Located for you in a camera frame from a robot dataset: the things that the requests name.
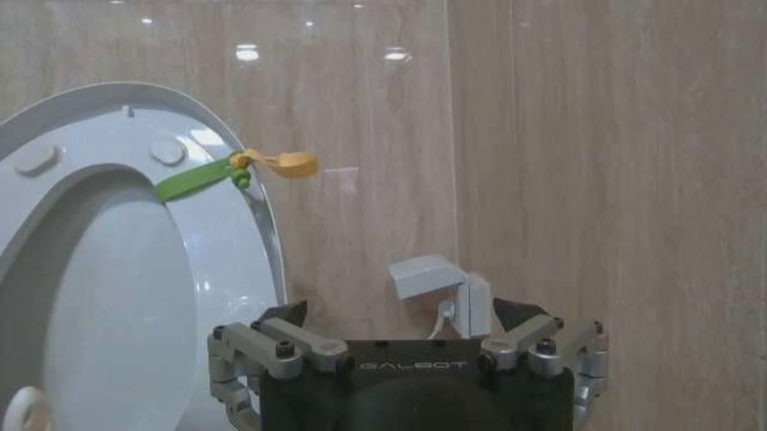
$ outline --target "beige marble wall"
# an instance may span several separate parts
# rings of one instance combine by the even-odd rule
[[[462,264],[608,320],[592,429],[766,429],[765,2],[449,15]]]
[[[446,31],[443,0],[5,0],[0,118],[83,84],[146,81],[251,145],[315,151],[317,178],[263,175],[290,294],[330,335],[419,337],[435,298],[401,303],[386,265],[455,258]]]

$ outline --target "toilet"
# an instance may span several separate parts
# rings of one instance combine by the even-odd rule
[[[0,125],[0,418],[39,388],[55,431],[230,430],[207,334],[286,303],[266,191],[154,186],[242,143],[193,98],[98,84]]]

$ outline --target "robotic hand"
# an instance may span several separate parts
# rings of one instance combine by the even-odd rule
[[[209,336],[211,394],[241,431],[580,429],[608,389],[602,324],[494,307],[498,337],[398,341],[326,339],[302,328],[306,302],[271,308]]]

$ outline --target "green zip tie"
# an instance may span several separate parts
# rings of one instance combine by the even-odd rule
[[[246,189],[251,184],[251,173],[245,169],[233,170],[230,157],[198,166],[163,180],[155,186],[155,193],[162,202],[169,202],[190,196],[227,177],[231,177],[239,189]]]

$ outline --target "yellow hook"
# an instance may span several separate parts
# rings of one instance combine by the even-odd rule
[[[283,178],[311,177],[321,170],[317,155],[311,153],[283,153],[277,156],[265,156],[258,151],[249,149],[234,154],[230,158],[233,169],[245,169],[254,162],[269,166]]]

